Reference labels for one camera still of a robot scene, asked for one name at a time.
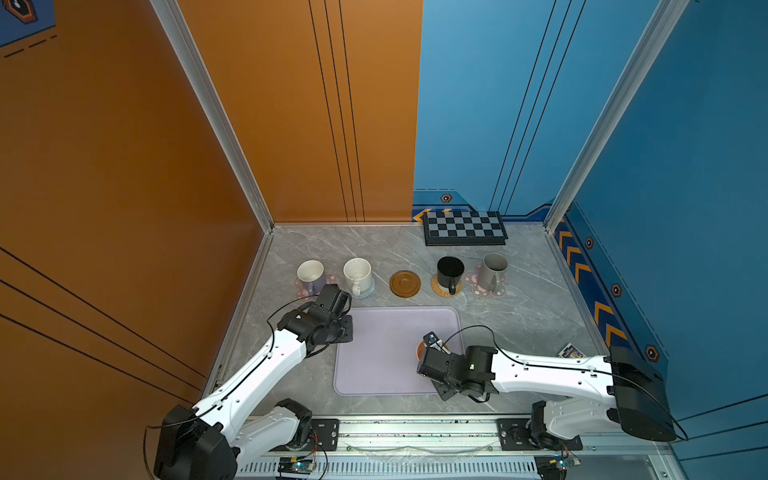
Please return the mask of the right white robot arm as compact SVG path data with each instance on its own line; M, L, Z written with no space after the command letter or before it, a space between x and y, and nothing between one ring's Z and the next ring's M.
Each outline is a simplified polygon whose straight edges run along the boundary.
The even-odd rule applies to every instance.
M418 374L442 400L463 395L485 403L496 394L517 392L552 396L533 405L524 428L539 448L558 450L582 434L616 428L662 443L685 435L669 411L662 375L625 347L584 358L524 355L497 344L455 353L428 333L417 358Z

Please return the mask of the white cream mug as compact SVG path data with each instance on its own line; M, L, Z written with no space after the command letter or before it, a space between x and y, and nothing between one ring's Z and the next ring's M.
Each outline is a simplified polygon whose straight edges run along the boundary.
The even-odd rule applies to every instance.
M354 283L365 285L366 283L374 282L372 266L364 258L353 258L347 261L343 267L343 275L348 291L349 287Z

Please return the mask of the brown wooden round coaster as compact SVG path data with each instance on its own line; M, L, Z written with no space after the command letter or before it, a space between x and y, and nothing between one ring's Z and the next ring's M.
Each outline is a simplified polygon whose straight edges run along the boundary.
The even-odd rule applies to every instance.
M411 298L419 293L421 280L413 271L400 270L390 277L389 287L394 295L400 298Z

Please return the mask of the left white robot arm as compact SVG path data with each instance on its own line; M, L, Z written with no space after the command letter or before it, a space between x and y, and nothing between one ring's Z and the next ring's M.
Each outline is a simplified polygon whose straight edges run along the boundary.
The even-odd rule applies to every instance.
M232 479L240 463L274 448L316 451L312 413L285 399L256 420L253 410L294 367L353 338L352 297L335 284L278 308L269 341L222 386L194 406L173 408L157 425L157 452L144 466L152 479Z

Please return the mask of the clear glass round coaster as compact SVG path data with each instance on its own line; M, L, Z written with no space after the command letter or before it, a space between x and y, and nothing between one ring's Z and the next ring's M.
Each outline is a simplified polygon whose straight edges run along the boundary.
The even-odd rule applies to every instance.
M365 285L362 283L354 283L349 287L349 291L354 299L365 299L375 291L375 283L370 282Z

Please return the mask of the woven rattan round coaster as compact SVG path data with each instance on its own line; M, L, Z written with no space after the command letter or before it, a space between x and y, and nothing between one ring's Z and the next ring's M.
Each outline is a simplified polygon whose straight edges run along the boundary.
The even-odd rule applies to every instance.
M456 286L455 292L451 293L447 287L444 287L439 283L437 274L432 276L430 285L434 293L443 298L456 297L458 294L462 292L462 288L463 288L463 282L459 281Z

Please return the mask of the orange mug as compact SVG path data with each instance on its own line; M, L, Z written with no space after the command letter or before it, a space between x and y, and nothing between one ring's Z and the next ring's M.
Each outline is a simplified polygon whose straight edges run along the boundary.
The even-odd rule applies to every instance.
M450 354L451 353L450 349L440 339L438 339L438 340L436 340L435 342L432 342L432 343L427 343L424 340L422 340L418 344L418 346L417 346L417 359L421 360L424 357L425 352L428 349L438 350L438 351L441 351L441 352L443 352L445 354Z

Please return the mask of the grey mug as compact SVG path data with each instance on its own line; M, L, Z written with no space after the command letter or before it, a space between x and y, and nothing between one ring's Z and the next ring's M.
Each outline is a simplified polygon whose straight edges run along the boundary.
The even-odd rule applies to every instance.
M498 293L502 287L502 277L508 268L508 260L501 254L490 253L483 258L477 274L477 284L491 293Z

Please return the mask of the black mug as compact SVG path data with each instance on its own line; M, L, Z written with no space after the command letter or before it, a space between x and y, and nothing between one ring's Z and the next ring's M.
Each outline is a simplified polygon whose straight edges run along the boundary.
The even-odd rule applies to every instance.
M456 257L445 256L437 262L437 283L449 295L458 292L464 274L464 263Z

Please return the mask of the pink cherry blossom coaster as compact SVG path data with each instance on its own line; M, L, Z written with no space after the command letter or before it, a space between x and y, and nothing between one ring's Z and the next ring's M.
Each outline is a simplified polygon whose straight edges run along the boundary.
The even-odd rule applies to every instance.
M482 288L478 283L478 274L480 273L481 266L477 264L473 270L466 272L463 276L463 282L469 285L471 293L478 299L500 298L506 295L506 281L507 276L505 273L500 275L498 284L493 291Z

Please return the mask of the white mug purple handle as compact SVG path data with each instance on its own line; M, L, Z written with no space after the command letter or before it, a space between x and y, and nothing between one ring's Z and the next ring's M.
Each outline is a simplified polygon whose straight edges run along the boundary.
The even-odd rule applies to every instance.
M323 263L319 260L306 260L299 265L296 271L297 278L303 282L313 282L320 276L326 274Z

